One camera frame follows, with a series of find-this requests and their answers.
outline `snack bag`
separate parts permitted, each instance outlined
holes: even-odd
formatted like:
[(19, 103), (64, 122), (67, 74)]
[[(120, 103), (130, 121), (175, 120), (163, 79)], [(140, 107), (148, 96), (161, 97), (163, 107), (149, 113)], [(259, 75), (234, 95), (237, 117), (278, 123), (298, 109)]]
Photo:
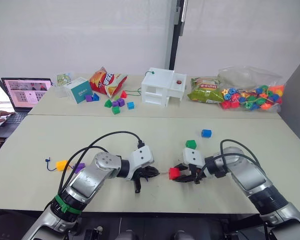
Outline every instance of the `snack bag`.
[(191, 90), (189, 99), (202, 103), (222, 103), (224, 97), (220, 92), (220, 81), (216, 76), (191, 78)]
[(94, 73), (89, 82), (92, 90), (107, 94), (111, 98), (120, 90), (127, 77), (124, 74), (107, 73), (106, 69), (102, 67)]

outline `white wall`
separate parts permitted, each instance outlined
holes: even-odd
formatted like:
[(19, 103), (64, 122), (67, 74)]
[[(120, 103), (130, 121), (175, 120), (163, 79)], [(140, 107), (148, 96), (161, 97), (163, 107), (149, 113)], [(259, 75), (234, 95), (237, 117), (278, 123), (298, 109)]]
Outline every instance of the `white wall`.
[(0, 78), (164, 68), (172, 2), (0, 0)]
[(300, 0), (188, 0), (175, 70), (215, 76), (233, 65), (286, 80), (300, 64)]

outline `purple cube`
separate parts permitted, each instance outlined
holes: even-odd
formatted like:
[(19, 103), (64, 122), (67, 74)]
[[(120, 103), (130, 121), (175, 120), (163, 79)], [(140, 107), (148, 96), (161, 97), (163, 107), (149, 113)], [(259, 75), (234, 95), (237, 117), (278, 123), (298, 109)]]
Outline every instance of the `purple cube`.
[(85, 100), (87, 102), (92, 102), (92, 96), (91, 95), (85, 95)]
[(123, 105), (125, 105), (125, 100), (123, 100), (122, 98), (119, 98), (117, 100), (117, 102), (119, 103), (119, 106), (122, 107)]
[(81, 169), (84, 169), (86, 165), (84, 163), (79, 163), (78, 167), (74, 170), (74, 173), (77, 174), (81, 171)]
[(112, 102), (112, 107), (118, 107), (119, 106), (119, 102), (118, 101), (113, 101)]

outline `cable connector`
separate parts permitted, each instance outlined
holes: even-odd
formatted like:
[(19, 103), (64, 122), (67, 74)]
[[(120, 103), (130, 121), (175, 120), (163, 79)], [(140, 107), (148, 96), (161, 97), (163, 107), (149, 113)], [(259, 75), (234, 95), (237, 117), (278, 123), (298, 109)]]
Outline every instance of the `cable connector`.
[(145, 143), (142, 140), (138, 140), (138, 149), (145, 146)]

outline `table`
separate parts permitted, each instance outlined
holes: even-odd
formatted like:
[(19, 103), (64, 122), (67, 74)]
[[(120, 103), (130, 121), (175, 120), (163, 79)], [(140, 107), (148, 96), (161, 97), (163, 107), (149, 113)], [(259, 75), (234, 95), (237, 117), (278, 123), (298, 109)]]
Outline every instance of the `table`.
[[(91, 74), (77, 74), (86, 79)], [(130, 75), (122, 86), (122, 90), (137, 90), (141, 87), (144, 76)], [(135, 109), (121, 108), (116, 117), (161, 117), (161, 118), (254, 118), (254, 119), (281, 119), (276, 112), (223, 110), (218, 104), (204, 104), (191, 101), (187, 94), (191, 92), (191, 77), (187, 77), (186, 90), (183, 100), (170, 97), (169, 104), (162, 108), (156, 104), (142, 103), (141, 96), (128, 96), (128, 102), (134, 102)], [(100, 101), (74, 103), (69, 97), (59, 98), (55, 88), (50, 88), (43, 96), (30, 115), (66, 115), (66, 116), (113, 116), (111, 109), (104, 107), (106, 95), (98, 93)]]
[[(201, 138), (202, 128), (211, 129), (212, 137)], [(61, 178), (61, 172), (47, 171), (45, 159), (51, 157), (53, 167), (99, 136), (118, 130), (138, 134), (162, 174), (142, 180), (140, 194), (134, 193), (132, 181), (106, 180), (87, 212), (256, 213), (228, 175), (198, 185), (168, 180), (166, 172), (181, 160), (186, 140), (196, 140), (197, 149), (211, 156), (225, 138), (250, 148), (278, 190), (300, 211), (300, 140), (281, 119), (65, 115), (28, 115), (7, 139), (0, 150), (0, 209), (42, 211)], [(124, 158), (136, 149), (137, 140), (118, 134), (99, 144)], [(83, 162), (90, 163), (97, 152), (89, 151)]]

